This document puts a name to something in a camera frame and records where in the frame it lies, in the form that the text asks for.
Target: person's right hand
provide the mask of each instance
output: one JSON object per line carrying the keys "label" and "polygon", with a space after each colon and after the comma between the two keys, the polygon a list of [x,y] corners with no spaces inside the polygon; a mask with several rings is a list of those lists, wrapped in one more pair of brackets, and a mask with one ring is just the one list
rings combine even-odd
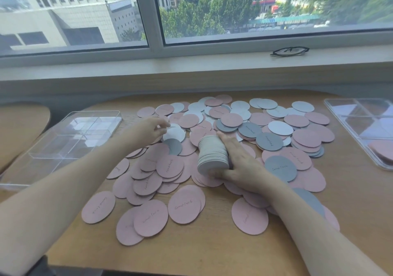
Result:
{"label": "person's right hand", "polygon": [[228,137],[222,132],[217,132],[228,150],[233,163],[232,169],[212,169],[209,176],[228,180],[240,188],[251,192],[261,193],[263,177],[267,170],[250,154],[243,149],[235,137]]}

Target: person's right arm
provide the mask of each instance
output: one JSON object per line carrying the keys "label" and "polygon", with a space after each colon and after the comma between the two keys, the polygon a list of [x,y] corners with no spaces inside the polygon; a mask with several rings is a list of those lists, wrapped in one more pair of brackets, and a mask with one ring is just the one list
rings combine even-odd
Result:
{"label": "person's right arm", "polygon": [[211,171],[210,175],[267,199],[287,227],[311,276],[387,275],[287,184],[253,159],[236,138],[221,132],[217,135],[228,150],[233,170]]}

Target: window pane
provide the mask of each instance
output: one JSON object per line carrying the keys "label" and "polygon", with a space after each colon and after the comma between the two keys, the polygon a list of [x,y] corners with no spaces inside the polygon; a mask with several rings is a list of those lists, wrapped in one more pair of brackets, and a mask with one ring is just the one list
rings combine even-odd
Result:
{"label": "window pane", "polygon": [[164,2],[157,0],[166,44],[393,28],[393,0]]}
{"label": "window pane", "polygon": [[26,1],[0,12],[1,56],[147,47],[135,0]]}

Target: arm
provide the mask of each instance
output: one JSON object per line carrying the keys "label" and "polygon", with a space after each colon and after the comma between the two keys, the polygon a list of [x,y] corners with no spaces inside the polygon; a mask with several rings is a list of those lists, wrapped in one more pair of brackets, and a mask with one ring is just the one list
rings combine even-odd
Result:
{"label": "arm", "polygon": [[291,234],[311,276],[387,275],[287,184],[261,168],[235,138],[220,132],[217,135],[225,144],[234,169],[212,171],[211,175],[268,200]]}
{"label": "arm", "polygon": [[165,134],[168,126],[164,119],[146,119],[0,204],[0,273],[26,273],[111,170],[130,152]]}

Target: person's left arm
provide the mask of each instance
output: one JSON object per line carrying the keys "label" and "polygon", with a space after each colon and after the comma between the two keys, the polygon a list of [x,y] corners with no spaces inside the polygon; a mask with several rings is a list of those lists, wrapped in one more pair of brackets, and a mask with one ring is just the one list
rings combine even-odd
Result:
{"label": "person's left arm", "polygon": [[0,273],[25,274],[56,242],[111,170],[170,124],[148,118],[0,204]]}

